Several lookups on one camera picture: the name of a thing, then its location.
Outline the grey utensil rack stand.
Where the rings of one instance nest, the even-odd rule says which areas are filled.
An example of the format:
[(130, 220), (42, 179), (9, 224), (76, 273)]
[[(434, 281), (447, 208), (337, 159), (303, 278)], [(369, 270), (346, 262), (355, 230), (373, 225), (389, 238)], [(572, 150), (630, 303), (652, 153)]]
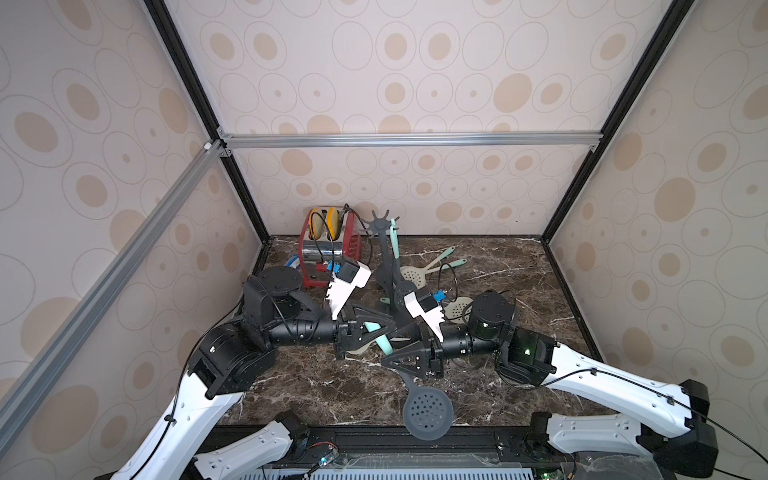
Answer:
[[(392, 281), (392, 274), (390, 271), (392, 249), (391, 249), (391, 243), (390, 243), (390, 237), (389, 237), (391, 218), (389, 217), (389, 214), (390, 214), (389, 211), (386, 211), (385, 213), (382, 213), (382, 214), (377, 214), (375, 212), (372, 212), (373, 219), (368, 223), (368, 227), (367, 227), (367, 230), (370, 233), (374, 234), (378, 239), (380, 250), (381, 250), (380, 264), (373, 271), (375, 281), (377, 285), (385, 292), (388, 299), (391, 292), (391, 281)], [(390, 312), (390, 314), (397, 319), (411, 318), (405, 306), (401, 310), (395, 313)]]

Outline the grey skimmer front side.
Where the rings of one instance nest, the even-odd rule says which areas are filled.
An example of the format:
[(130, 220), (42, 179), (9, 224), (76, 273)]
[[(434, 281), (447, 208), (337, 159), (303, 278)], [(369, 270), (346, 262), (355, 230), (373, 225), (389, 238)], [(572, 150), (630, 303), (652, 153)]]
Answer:
[(411, 293), (415, 293), (417, 287), (412, 281), (407, 280), (403, 276), (399, 258), (392, 258), (391, 274), (390, 312), (395, 313), (405, 306), (404, 298)]

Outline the grey skimmer teal handle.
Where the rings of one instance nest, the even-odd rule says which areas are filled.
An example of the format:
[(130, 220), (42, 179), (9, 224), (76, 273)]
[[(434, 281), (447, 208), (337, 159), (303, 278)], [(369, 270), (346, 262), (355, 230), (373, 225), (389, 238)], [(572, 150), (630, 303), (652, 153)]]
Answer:
[(398, 239), (397, 224), (396, 224), (395, 218), (392, 218), (390, 220), (389, 237), (390, 237), (390, 243), (391, 243), (391, 249), (392, 249), (390, 271), (392, 274), (393, 283), (396, 284), (397, 281), (400, 279), (401, 274), (400, 274), (400, 264), (399, 264), (399, 256), (400, 256), (399, 239)]

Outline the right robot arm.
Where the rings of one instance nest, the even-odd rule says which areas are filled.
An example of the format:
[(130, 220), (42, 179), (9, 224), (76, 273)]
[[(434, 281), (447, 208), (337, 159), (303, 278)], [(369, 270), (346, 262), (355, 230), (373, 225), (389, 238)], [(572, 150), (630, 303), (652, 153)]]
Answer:
[(447, 359), (491, 354), (497, 375), (517, 386), (560, 390), (611, 409), (601, 416), (535, 415), (533, 436), (552, 449), (646, 456), (663, 470), (692, 478), (714, 473), (719, 449), (705, 384), (663, 383), (585, 356), (520, 327), (516, 300), (493, 290), (475, 297), (458, 324), (438, 299), (421, 289), (391, 301), (418, 336), (386, 356), (384, 366), (409, 378), (438, 377)]

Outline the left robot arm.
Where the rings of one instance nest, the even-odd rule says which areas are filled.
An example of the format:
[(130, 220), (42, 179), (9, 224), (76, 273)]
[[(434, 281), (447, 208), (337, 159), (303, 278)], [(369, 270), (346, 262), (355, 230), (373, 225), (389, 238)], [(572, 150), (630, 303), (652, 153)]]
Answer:
[(350, 300), (371, 273), (352, 262), (332, 276), (329, 305), (302, 289), (301, 274), (269, 267), (243, 286), (242, 310), (207, 331), (182, 369), (161, 419), (113, 479), (240, 479), (308, 448), (308, 429), (291, 411), (261, 430), (210, 452), (204, 440), (255, 380), (276, 363), (280, 344), (331, 343), (339, 354), (396, 330), (394, 318)]

